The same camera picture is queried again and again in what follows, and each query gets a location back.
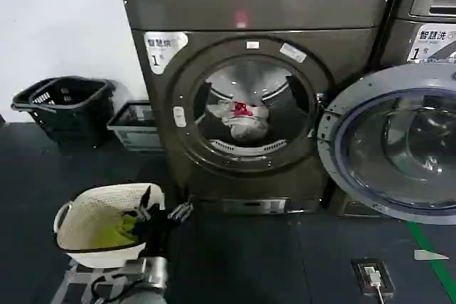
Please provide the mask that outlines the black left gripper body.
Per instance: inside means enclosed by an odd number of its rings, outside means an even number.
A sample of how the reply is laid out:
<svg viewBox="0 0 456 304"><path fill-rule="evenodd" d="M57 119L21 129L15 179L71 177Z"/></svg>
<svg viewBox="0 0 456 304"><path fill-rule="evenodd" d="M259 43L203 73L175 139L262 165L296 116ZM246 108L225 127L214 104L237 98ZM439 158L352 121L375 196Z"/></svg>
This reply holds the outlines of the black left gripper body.
<svg viewBox="0 0 456 304"><path fill-rule="evenodd" d="M176 227L176 221L169 218L167 210L156 211L149 221L141 223L140 240L145 242L140 257L169 258L170 236Z"/></svg>

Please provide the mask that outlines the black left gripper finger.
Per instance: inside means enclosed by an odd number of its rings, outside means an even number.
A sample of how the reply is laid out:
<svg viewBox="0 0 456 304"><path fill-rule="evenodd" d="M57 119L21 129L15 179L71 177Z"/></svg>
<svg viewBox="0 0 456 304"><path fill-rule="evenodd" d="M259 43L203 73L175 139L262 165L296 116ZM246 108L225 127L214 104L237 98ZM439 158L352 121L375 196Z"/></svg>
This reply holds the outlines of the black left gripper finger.
<svg viewBox="0 0 456 304"><path fill-rule="evenodd" d="M151 214L148 209L148 204L150 200L151 186L149 185L145 193L141 196L138 207L136 208L137 220L139 222L149 221Z"/></svg>
<svg viewBox="0 0 456 304"><path fill-rule="evenodd" d="M193 212L194 207L192 202L186 201L177 205L168 215L167 218L171 221L185 221Z"/></svg>

